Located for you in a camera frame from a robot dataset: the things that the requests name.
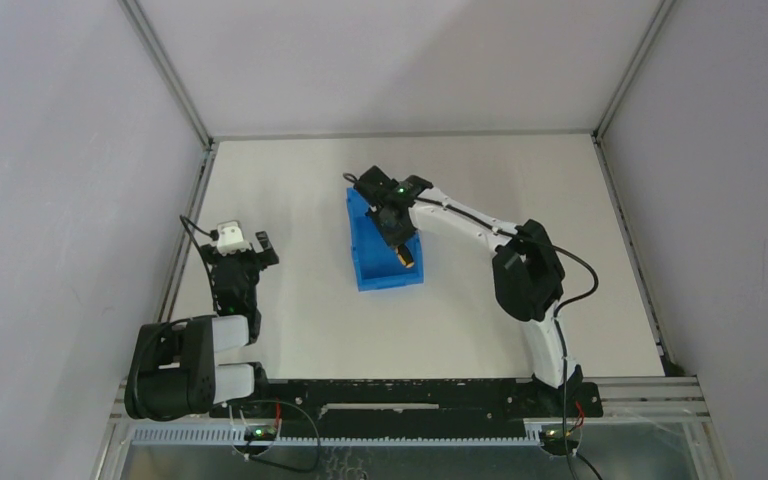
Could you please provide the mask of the black yellow screwdriver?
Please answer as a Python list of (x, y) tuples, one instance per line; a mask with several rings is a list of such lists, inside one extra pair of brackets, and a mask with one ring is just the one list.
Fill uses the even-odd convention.
[(393, 248), (394, 253), (405, 268), (413, 268), (415, 259), (406, 244), (400, 244)]

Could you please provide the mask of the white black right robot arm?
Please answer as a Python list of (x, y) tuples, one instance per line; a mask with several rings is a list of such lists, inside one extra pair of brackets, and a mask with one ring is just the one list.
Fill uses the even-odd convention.
[(566, 272), (560, 258), (566, 251), (552, 243), (541, 223), (494, 218), (417, 175), (397, 180), (372, 166), (361, 175), (345, 172), (342, 177), (366, 202), (366, 217), (400, 266), (416, 266), (409, 242), (421, 233), (466, 239), (487, 253), (494, 298), (522, 327), (532, 378), (540, 385), (539, 406), (549, 415), (562, 416), (576, 405), (583, 373), (570, 356), (560, 321), (566, 304)]

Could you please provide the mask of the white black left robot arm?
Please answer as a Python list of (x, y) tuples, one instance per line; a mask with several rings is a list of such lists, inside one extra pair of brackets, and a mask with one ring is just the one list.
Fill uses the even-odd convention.
[(197, 247), (206, 268), (213, 311), (140, 327), (125, 385), (129, 417), (156, 422), (204, 414), (227, 400), (250, 417), (271, 407), (271, 388), (256, 380), (256, 367), (243, 363), (221, 372), (216, 355), (255, 343), (262, 315), (258, 306), (260, 274), (279, 263), (264, 231), (255, 234), (261, 249), (243, 240)]

